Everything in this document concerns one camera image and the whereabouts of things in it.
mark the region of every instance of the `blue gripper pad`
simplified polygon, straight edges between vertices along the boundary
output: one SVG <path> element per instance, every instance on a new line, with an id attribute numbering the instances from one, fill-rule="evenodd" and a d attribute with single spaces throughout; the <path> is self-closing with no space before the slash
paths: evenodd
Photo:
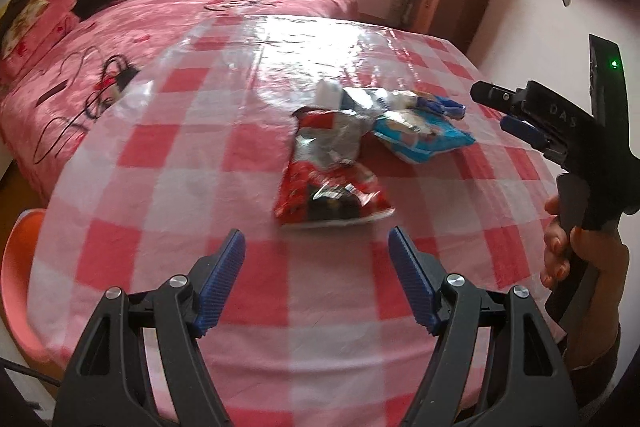
<path id="1" fill-rule="evenodd" d="M 217 257 L 218 260 L 210 270 L 202 288 L 194 287 L 198 292 L 198 316 L 193 321 L 196 336 L 203 336 L 218 324 L 226 299 L 244 262 L 244 249 L 244 235 L 238 230 L 232 232 L 221 250 L 213 256 L 213 259 Z"/>
<path id="2" fill-rule="evenodd" d="M 439 299 L 415 258 L 414 245 L 396 227 L 389 232 L 388 249 L 415 321 L 433 334 L 441 324 L 437 314 Z"/>

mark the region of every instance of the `metal screw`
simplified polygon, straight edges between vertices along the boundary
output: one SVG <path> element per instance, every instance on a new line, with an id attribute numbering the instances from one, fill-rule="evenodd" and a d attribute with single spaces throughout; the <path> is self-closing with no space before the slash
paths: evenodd
<path id="1" fill-rule="evenodd" d="M 122 290 L 117 286 L 112 286 L 104 293 L 104 296 L 111 300 L 117 299 L 121 295 L 122 295 Z"/>
<path id="2" fill-rule="evenodd" d="M 465 283 L 465 278 L 462 277 L 462 275 L 458 275 L 457 273 L 452 273 L 451 275 L 447 276 L 447 282 L 450 285 L 459 288 Z"/>
<path id="3" fill-rule="evenodd" d="M 527 297 L 529 297 L 529 290 L 527 290 L 524 286 L 514 286 L 513 292 L 521 299 L 526 299 Z"/>
<path id="4" fill-rule="evenodd" d="M 171 288 L 182 288 L 185 284 L 187 284 L 187 277 L 184 275 L 174 275 L 169 279 Z"/>

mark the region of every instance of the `orange chair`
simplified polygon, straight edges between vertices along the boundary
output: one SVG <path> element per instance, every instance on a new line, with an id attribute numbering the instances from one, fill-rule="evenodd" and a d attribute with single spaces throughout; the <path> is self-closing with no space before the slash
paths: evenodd
<path id="1" fill-rule="evenodd" d="M 27 291 L 44 212 L 42 208 L 34 208 L 20 214 L 4 247 L 0 269 L 0 292 L 7 324 L 15 342 L 37 362 L 48 362 L 50 358 L 27 321 Z"/>

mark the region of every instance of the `checkered tablecloth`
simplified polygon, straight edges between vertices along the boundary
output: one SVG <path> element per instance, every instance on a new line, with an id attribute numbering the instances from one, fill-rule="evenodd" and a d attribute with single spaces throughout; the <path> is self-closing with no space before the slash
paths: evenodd
<path id="1" fill-rule="evenodd" d="M 397 425 L 434 339 L 396 279 L 392 226 L 477 285 L 522 283 L 546 298 L 537 272 L 554 181 L 539 153 L 470 99 L 481 78 L 448 42 L 378 26 L 281 16 L 196 26 L 145 67 L 66 165 L 34 258 L 31 324 L 64 363 L 106 288 L 154 289 L 237 228 L 246 261 L 220 325 L 200 341 L 236 425 Z M 410 166 L 367 140 L 362 161 L 394 216 L 281 229 L 273 205 L 290 114 L 321 79 L 450 96 L 468 108 L 456 125 L 478 143 Z M 483 349 L 481 337 L 467 400 Z M 161 404 L 165 394 L 159 383 Z"/>

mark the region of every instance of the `pink bedspread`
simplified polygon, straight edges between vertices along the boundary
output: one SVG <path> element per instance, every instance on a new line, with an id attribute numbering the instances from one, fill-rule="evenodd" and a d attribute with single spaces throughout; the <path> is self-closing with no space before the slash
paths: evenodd
<path id="1" fill-rule="evenodd" d="M 82 111 L 100 78 L 103 62 L 113 54 L 124 54 L 137 68 L 143 68 L 196 23 L 228 14 L 355 19 L 358 9 L 357 0 L 129 0 L 85 20 L 0 105 L 2 139 L 22 174 L 45 201 L 92 126 L 92 121 L 81 116 L 77 125 L 61 135 Z M 65 79 L 69 81 L 66 89 L 35 107 L 41 95 Z M 56 117 L 61 118 L 45 130 Z"/>

